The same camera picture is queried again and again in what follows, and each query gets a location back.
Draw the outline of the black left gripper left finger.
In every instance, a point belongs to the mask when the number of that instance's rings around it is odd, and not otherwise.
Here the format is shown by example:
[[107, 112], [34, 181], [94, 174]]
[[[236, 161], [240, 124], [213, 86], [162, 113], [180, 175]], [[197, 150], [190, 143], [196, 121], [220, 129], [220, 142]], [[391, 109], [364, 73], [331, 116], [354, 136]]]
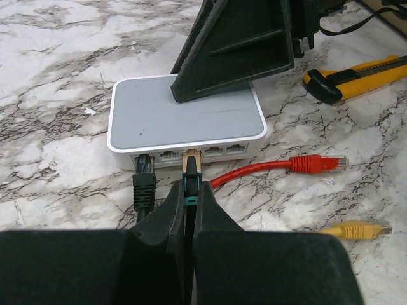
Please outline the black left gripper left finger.
[[1, 233], [2, 304], [183, 304], [184, 188], [129, 229]]

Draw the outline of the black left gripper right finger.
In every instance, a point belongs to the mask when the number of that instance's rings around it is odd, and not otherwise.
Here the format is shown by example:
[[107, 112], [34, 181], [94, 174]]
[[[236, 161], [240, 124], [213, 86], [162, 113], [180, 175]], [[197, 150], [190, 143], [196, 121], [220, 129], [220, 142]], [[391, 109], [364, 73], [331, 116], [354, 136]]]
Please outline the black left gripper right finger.
[[361, 304], [335, 237], [243, 230], [201, 185], [193, 255], [199, 304]]

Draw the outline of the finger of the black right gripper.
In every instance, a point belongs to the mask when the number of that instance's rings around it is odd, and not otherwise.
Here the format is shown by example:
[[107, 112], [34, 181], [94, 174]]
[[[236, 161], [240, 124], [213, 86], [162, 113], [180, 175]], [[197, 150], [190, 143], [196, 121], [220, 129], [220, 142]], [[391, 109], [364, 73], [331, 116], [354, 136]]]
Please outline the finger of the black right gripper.
[[289, 1], [203, 1], [170, 88], [183, 103], [293, 66]]

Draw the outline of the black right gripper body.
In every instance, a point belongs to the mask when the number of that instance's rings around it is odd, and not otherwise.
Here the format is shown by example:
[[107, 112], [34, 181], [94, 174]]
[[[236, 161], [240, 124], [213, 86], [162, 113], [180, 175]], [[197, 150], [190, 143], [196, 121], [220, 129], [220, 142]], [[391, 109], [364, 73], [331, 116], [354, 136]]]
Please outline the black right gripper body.
[[400, 20], [406, 20], [406, 1], [376, 1], [380, 7], [368, 18], [339, 32], [332, 32], [320, 26], [320, 19], [345, 9], [345, 1], [290, 1], [291, 41], [294, 58], [302, 58], [314, 48], [314, 34], [322, 32], [325, 36], [349, 34], [360, 29], [372, 18], [391, 13]]

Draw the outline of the white small router box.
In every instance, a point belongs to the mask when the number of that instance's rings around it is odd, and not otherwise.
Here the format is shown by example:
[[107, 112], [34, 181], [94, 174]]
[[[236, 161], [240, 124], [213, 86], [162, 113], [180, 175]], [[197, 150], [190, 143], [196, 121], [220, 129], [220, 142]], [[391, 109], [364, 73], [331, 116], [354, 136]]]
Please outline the white small router box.
[[251, 83], [180, 104], [170, 89], [175, 78], [127, 78], [113, 86], [107, 146], [120, 168], [134, 170], [142, 154], [163, 168], [180, 166], [191, 149], [202, 163], [259, 153], [268, 127]]

